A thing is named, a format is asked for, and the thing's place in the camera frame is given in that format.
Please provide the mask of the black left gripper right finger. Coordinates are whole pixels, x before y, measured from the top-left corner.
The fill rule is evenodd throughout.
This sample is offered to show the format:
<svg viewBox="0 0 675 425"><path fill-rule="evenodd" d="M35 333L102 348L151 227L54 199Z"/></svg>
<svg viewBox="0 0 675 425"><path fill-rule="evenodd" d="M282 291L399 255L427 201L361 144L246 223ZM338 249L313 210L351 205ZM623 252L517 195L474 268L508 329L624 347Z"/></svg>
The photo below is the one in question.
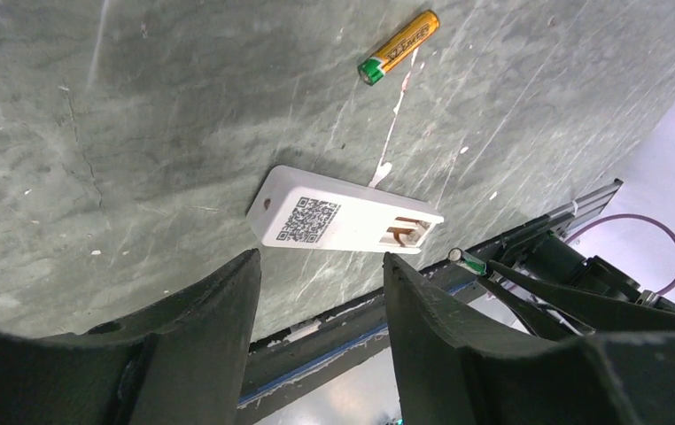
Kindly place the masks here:
<svg viewBox="0 0 675 425"><path fill-rule="evenodd" d="M549 341L465 305L393 253L384 294L407 424L675 424L675 331Z"/></svg>

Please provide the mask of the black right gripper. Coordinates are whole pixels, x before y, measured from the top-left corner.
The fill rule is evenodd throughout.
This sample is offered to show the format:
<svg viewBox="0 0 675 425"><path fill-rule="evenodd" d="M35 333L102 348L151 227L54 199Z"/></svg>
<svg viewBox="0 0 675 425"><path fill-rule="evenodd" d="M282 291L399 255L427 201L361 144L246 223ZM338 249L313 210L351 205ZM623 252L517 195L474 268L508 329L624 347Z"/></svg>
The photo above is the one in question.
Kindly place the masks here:
<svg viewBox="0 0 675 425"><path fill-rule="evenodd" d="M554 235L537 243L524 259L524 268L542 281L497 261L488 261L487 268L547 302L522 299L497 282L477 278L531 335L542 339L559 342L574 336L593 335L594 329L601 332L675 331L675 313L666 312L675 312L675 303L658 292L643 290L632 277L608 261L598 256L582 256Z"/></svg>

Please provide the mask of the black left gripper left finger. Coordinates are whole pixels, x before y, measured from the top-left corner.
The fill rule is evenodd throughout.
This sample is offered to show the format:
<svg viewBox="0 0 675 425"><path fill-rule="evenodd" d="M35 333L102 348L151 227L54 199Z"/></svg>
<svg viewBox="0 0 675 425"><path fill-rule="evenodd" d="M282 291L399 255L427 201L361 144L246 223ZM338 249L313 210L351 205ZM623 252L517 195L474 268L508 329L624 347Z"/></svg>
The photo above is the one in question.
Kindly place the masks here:
<svg viewBox="0 0 675 425"><path fill-rule="evenodd" d="M253 249L81 335L0 331L0 424L233 423L260 283Z"/></svg>

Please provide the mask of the green AAA battery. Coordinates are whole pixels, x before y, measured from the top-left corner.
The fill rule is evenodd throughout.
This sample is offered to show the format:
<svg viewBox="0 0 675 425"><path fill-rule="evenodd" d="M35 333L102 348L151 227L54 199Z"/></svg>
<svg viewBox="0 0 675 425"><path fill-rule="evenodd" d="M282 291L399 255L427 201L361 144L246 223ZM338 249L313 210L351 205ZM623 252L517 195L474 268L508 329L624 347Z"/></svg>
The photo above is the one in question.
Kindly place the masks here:
<svg viewBox="0 0 675 425"><path fill-rule="evenodd" d="M486 263L461 248L451 249L448 252L447 259L450 263L467 270L471 274L476 276L487 275Z"/></svg>

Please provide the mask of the white remote control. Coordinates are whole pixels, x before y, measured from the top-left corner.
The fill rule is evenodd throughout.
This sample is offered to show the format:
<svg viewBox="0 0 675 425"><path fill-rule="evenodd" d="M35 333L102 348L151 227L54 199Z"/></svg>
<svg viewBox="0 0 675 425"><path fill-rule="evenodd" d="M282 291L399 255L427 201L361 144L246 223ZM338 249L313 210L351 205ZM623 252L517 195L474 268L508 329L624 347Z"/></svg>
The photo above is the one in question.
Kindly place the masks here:
<svg viewBox="0 0 675 425"><path fill-rule="evenodd" d="M444 222L426 202L290 166L269 172L246 219L267 247L406 254Z"/></svg>

